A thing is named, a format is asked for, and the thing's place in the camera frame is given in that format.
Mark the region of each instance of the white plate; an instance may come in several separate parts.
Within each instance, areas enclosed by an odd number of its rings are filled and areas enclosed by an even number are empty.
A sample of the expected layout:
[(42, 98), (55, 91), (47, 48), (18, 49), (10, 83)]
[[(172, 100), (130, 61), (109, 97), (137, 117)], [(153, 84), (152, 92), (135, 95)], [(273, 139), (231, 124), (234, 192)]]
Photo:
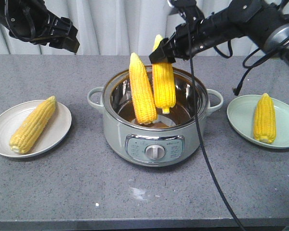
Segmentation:
[(56, 110), (44, 131), (27, 154), (11, 151), (9, 140), (24, 119), (44, 100), (34, 100), (16, 105), (0, 115), (0, 155), (11, 158), (28, 158), (39, 155), (57, 145), (67, 134), (72, 123), (69, 109), (57, 102)]

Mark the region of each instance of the gray countertop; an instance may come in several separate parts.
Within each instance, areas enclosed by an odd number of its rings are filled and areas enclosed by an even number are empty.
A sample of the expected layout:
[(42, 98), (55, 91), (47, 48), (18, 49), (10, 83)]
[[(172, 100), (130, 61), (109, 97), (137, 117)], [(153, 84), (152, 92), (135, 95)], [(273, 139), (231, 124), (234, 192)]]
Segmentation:
[[(257, 146), (227, 119), (243, 59), (193, 59), (195, 75), (224, 97), (223, 107), (208, 117), (205, 147), (244, 226), (289, 226), (289, 149)], [(27, 159), (0, 155), (0, 230), (236, 226), (200, 149), (176, 165), (150, 168), (127, 162), (107, 144), (102, 115), (86, 95), (128, 66), (129, 56), (0, 55), (0, 114), (56, 95), (73, 116), (53, 149)], [(188, 61), (173, 66), (190, 72)], [(281, 60), (252, 70), (240, 95), (264, 92), (289, 104), (289, 68)]]

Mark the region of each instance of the cooking pot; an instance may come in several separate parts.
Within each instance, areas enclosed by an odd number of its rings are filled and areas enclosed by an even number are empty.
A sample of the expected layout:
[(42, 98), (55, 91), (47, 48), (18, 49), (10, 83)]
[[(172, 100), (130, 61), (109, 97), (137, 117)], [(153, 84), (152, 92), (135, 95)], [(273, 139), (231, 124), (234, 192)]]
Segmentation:
[[(152, 81), (152, 66), (145, 67)], [(167, 115), (158, 109), (158, 119), (150, 125), (140, 125), (135, 119), (128, 70), (116, 74), (104, 87), (96, 87), (88, 93), (89, 105), (103, 115), (107, 142), (127, 161), (148, 167), (173, 165), (189, 157), (200, 145), (194, 116), (192, 77), (177, 68), (173, 68), (173, 73), (176, 105)], [(207, 116), (221, 108), (223, 97), (215, 90), (206, 89), (197, 78), (195, 91), (203, 134)], [(94, 103), (91, 97), (97, 92), (102, 93), (100, 102)], [(219, 98), (216, 106), (210, 105), (208, 94)]]

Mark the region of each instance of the yellow corn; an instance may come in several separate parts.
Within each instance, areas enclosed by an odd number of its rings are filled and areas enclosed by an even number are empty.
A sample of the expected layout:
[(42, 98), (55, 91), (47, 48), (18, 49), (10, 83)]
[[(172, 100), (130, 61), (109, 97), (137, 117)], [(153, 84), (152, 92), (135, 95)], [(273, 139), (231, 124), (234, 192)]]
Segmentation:
[(34, 145), (56, 108), (56, 97), (51, 96), (35, 108), (12, 135), (9, 146), (12, 151), (27, 153)]
[(131, 54), (130, 84), (132, 103), (139, 124), (150, 124), (158, 118), (145, 65), (136, 53)]
[(267, 93), (264, 93), (258, 101), (253, 133), (256, 140), (264, 143), (272, 143), (276, 138), (274, 103)]
[[(161, 35), (155, 37), (153, 51), (162, 40)], [(161, 108), (163, 114), (169, 114), (170, 108), (174, 107), (176, 102), (172, 64), (152, 64), (152, 80), (155, 106)]]

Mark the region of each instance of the power cord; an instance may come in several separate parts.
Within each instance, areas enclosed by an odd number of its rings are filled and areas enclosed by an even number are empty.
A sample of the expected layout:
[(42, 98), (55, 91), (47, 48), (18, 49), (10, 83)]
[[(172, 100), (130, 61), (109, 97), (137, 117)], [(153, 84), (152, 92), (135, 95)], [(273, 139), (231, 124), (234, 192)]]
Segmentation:
[(9, 0), (5, 0), (4, 14), (5, 14), (6, 23), (8, 24), (10, 31), (12, 32), (12, 34), (17, 39), (19, 39), (19, 40), (21, 40), (23, 42), (29, 42), (29, 41), (31, 41), (32, 39), (35, 38), (36, 30), (35, 30), (33, 19), (32, 19), (31, 15), (30, 15), (30, 8), (29, 7), (24, 7), (22, 10), (23, 10), (24, 16), (27, 19), (27, 22), (28, 22), (28, 24), (30, 26), (30, 37), (28, 37), (28, 38), (25, 38), (25, 37), (21, 36), (14, 29), (14, 27), (13, 27), (13, 25), (11, 23), (12, 18), (10, 17), (10, 14), (9, 14)]
[(259, 60), (257, 60), (256, 62), (254, 62), (254, 64), (248, 66), (246, 65), (247, 60), (252, 57), (255, 53), (257, 53), (258, 51), (260, 51), (260, 48), (257, 48), (256, 50), (254, 50), (252, 53), (250, 53), (243, 61), (243, 67), (247, 69), (247, 71), (244, 73), (243, 77), (241, 78), (239, 84), (237, 85), (236, 88), (233, 89), (233, 93), (235, 94), (235, 96), (238, 96), (241, 88), (243, 86), (243, 81), (245, 79), (245, 77), (247, 76), (247, 74), (255, 67), (263, 64), (264, 62), (266, 62), (267, 60), (269, 60), (270, 58), (274, 57), (276, 54), (282, 52), (285, 48), (287, 48), (289, 46), (289, 37), (284, 39), (281, 43), (279, 43), (278, 46), (276, 46), (276, 48), (272, 49), (271, 51), (269, 51), (266, 55), (264, 55), (263, 57), (261, 57)]
[(203, 153), (203, 156), (205, 158), (205, 161), (206, 161), (206, 164), (209, 168), (209, 172), (213, 178), (213, 181), (214, 181), (214, 184), (218, 190), (218, 193), (220, 194), (224, 204), (226, 205), (228, 211), (230, 212), (231, 216), (233, 217), (233, 219), (235, 220), (235, 222), (237, 223), (237, 225), (241, 228), (242, 231), (246, 231), (246, 229), (244, 229), (242, 223), (240, 222), (240, 220), (237, 218), (237, 216), (235, 215), (234, 211), (232, 210), (231, 206), (229, 205), (216, 177), (215, 177), (215, 174), (213, 172), (213, 169), (211, 167), (211, 164), (209, 162), (209, 159), (208, 159), (208, 156), (207, 156), (207, 153), (206, 153), (206, 150), (204, 148), (204, 143), (203, 143), (203, 139), (202, 139), (202, 136), (201, 136), (201, 132), (200, 132), (200, 126), (199, 126), (199, 121), (198, 121), (198, 114), (197, 114), (197, 101), (196, 101), (196, 91), (195, 91), (195, 87), (196, 87), (196, 84), (195, 84), (195, 76), (194, 76), (194, 65), (193, 65), (193, 57), (192, 57), (192, 41), (191, 41), (191, 32), (190, 32), (190, 26), (189, 24), (187, 23), (187, 34), (188, 34), (188, 47), (189, 47), (189, 60), (190, 60), (190, 67), (191, 67), (191, 74), (192, 74), (192, 84), (193, 84), (193, 93), (194, 93), (194, 114), (195, 114), (195, 123), (196, 123), (196, 128), (197, 128), (197, 133), (198, 133), (198, 137), (199, 137), (199, 141), (200, 141), (200, 147), (201, 147), (201, 150), (202, 150), (202, 153)]
[(220, 56), (222, 56), (222, 57), (225, 58), (225, 59), (229, 59), (229, 58), (231, 58), (231, 57), (233, 56), (233, 50), (232, 50), (232, 46), (231, 46), (231, 40), (229, 40), (229, 41), (227, 42), (227, 46), (228, 46), (229, 55), (226, 55), (226, 54), (222, 53), (222, 51), (221, 51), (220, 49), (218, 49), (216, 46), (213, 47), (213, 48), (214, 48), (214, 50), (215, 50)]

